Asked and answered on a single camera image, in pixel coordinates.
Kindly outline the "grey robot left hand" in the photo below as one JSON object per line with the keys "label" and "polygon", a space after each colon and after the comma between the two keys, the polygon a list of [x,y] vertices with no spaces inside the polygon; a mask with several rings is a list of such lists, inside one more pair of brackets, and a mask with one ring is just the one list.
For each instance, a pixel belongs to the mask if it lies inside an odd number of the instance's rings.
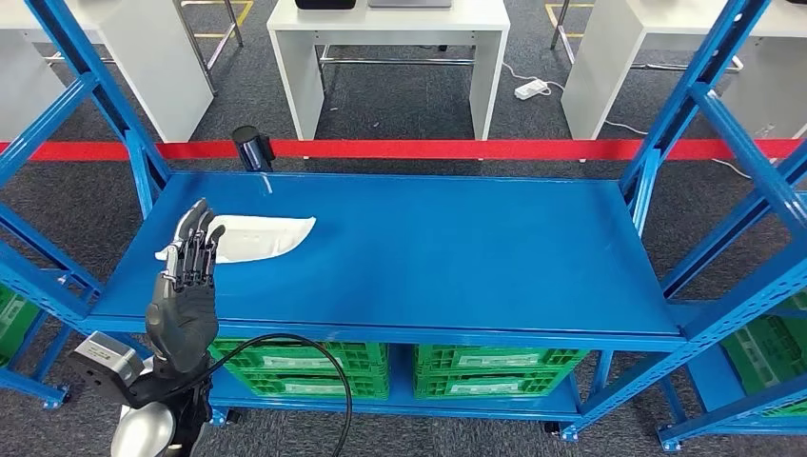
{"label": "grey robot left hand", "polygon": [[214,268],[226,228],[214,225],[214,217],[202,198],[180,218],[146,308],[148,337],[158,355],[182,373],[205,360],[218,333]]}

